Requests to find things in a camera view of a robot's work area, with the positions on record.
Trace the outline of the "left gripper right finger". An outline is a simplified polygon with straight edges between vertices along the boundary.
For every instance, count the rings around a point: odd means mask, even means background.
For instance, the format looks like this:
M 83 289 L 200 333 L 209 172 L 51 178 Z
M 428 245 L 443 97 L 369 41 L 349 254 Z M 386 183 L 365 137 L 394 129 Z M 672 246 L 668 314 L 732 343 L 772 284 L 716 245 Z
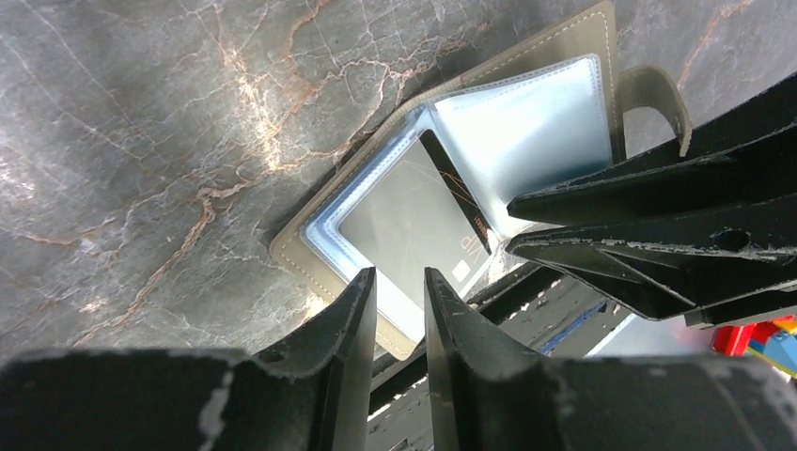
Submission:
M 753 358 L 551 358 L 561 443 L 524 450 L 792 450 L 796 391 Z

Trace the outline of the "colourful toy block set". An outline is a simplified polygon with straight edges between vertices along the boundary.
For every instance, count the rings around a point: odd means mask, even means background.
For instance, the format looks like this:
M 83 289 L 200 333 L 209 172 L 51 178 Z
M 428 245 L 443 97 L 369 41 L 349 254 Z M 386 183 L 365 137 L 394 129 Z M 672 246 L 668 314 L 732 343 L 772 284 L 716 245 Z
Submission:
M 757 357 L 792 379 L 796 378 L 795 316 L 721 327 L 714 334 L 711 347 L 726 356 Z

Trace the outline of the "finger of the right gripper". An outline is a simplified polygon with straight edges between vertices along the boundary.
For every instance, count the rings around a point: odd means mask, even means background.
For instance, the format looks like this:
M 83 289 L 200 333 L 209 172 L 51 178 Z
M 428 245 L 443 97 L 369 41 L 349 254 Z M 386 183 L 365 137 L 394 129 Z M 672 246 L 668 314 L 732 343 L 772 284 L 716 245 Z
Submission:
M 775 203 L 796 208 L 796 77 L 791 75 L 699 126 L 686 156 L 671 141 L 508 206 L 511 216 L 599 225 Z
M 524 233 L 508 251 L 645 319 L 724 326 L 796 312 L 796 197 Z

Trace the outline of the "olive card holder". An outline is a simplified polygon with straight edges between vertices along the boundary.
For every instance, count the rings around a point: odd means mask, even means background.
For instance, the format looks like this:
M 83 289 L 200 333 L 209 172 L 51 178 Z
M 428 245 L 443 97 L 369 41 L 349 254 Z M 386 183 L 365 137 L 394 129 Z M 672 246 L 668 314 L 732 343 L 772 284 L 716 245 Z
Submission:
M 656 67 L 620 69 L 615 9 L 600 2 L 406 101 L 277 234 L 271 254 L 328 302 L 375 268 L 375 341 L 404 360 L 425 334 L 423 298 L 402 294 L 338 230 L 370 183 L 433 131 L 486 219 L 487 269 L 529 227 L 509 202 L 623 161 L 623 116 L 640 107 L 668 121 L 684 155 L 692 124 L 678 88 Z

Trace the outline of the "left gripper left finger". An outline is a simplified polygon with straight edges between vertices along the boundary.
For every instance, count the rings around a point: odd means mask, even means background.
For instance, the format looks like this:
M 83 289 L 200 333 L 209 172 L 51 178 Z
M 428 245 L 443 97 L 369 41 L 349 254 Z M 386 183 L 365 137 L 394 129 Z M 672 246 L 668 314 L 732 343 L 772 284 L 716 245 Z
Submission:
M 1 368 L 5 450 L 361 450 L 376 272 L 265 350 L 35 350 Z

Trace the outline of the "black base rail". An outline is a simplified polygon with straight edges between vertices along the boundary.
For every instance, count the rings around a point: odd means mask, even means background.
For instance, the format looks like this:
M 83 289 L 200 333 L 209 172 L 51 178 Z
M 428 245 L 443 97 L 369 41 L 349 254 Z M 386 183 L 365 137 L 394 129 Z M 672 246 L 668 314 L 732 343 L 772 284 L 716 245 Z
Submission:
M 437 271 L 424 284 L 426 344 L 384 371 L 369 450 L 551 449 L 551 356 L 581 358 L 631 321 L 585 285 L 525 264 L 466 304 Z

